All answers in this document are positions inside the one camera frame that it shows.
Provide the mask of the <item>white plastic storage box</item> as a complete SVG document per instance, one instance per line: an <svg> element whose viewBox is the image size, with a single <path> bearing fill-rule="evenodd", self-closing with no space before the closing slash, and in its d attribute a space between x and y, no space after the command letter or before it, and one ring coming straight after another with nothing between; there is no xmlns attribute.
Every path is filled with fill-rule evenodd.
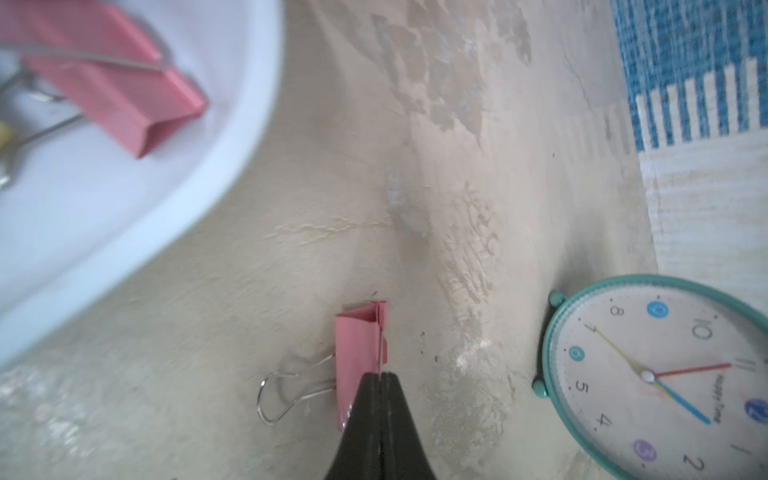
<svg viewBox="0 0 768 480"><path fill-rule="evenodd" d="M124 1L206 96L133 159L83 122L26 149L1 192L1 361L9 364L199 221L257 150L282 74L279 1Z"/></svg>

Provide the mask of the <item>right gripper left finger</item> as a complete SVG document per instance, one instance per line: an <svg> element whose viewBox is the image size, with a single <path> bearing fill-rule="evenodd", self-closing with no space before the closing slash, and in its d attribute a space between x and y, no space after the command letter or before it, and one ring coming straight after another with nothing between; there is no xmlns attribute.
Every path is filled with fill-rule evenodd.
<svg viewBox="0 0 768 480"><path fill-rule="evenodd" d="M328 480L379 479L381 475L380 376L367 373L360 382L348 424Z"/></svg>

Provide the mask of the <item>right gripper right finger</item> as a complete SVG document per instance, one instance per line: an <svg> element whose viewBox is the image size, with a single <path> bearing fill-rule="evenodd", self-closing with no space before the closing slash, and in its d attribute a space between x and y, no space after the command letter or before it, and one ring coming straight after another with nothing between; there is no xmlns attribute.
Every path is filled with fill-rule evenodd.
<svg viewBox="0 0 768 480"><path fill-rule="evenodd" d="M398 376L382 373L381 478L435 480Z"/></svg>

